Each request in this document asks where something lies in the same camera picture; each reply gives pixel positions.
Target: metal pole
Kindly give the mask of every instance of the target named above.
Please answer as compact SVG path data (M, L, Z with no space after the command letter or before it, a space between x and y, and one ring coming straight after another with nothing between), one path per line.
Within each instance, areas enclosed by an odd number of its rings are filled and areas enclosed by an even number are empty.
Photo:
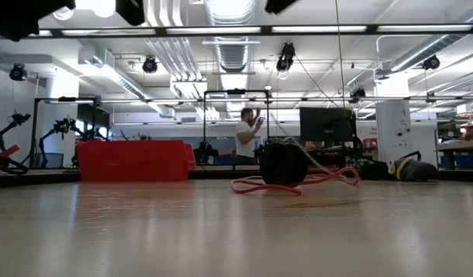
M204 92L204 144L206 142L206 137L205 137L205 96L207 95L208 92Z
M35 98L35 107L33 110L33 126L31 132L31 148L29 150L29 168L35 167L35 148L36 148L36 125L38 124L38 104L41 101L40 98Z
M92 117L91 117L91 124L92 124L92 139L95 139L95 128L96 128L96 103L97 99L92 99Z
M268 102L268 95L270 94L270 91L265 91L265 96L267 97L267 142L270 140L270 115L269 115L269 102Z

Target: table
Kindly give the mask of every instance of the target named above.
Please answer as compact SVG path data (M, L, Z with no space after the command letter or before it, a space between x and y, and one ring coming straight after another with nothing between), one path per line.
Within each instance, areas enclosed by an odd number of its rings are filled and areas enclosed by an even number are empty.
M438 151L443 152L445 157L445 168L455 169L455 152L473 152L473 141L471 142L454 142L444 145L438 145Z

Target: robotic arm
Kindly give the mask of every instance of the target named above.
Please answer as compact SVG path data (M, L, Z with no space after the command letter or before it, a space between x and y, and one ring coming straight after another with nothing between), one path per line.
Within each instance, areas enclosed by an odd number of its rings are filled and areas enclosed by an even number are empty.
M12 122L9 123L9 125L5 127L3 130L0 131L0 151L2 152L5 151L4 134L10 131L11 129L27 122L29 118L31 117L31 115L29 114L22 115L20 113L15 113L14 115L11 115L11 117L12 117Z
M45 153L45 144L44 141L53 134L62 134L62 139L64 139L64 135L67 134L69 131L77 132L81 135L82 139L85 140L85 134L81 130L79 130L77 127L75 127L75 119L72 118L64 118L63 120L55 120L56 123L53 125L53 128L48 131L46 135L41 137L39 139L39 144L38 147L40 151L42 152L42 163L41 163L41 168L46 169L46 165L48 164L48 160L46 158L46 153Z

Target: man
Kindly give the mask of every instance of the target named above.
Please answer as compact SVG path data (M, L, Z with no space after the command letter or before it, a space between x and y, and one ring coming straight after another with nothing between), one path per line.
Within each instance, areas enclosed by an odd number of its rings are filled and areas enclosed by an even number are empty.
M255 164L255 144L253 138L263 123L259 116L260 110L257 110L255 117L253 117L253 111L250 108L244 108L241 111L241 121L235 127L236 164Z

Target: red storage crate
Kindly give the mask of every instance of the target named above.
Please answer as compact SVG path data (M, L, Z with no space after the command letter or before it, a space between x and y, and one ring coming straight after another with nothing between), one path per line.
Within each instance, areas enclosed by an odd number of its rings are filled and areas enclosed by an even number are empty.
M191 145L185 143L185 150L187 152L188 157L188 170L190 172L195 171L196 161L195 161L195 154L193 153L193 148Z
M78 145L82 181L183 181L183 141L91 141Z

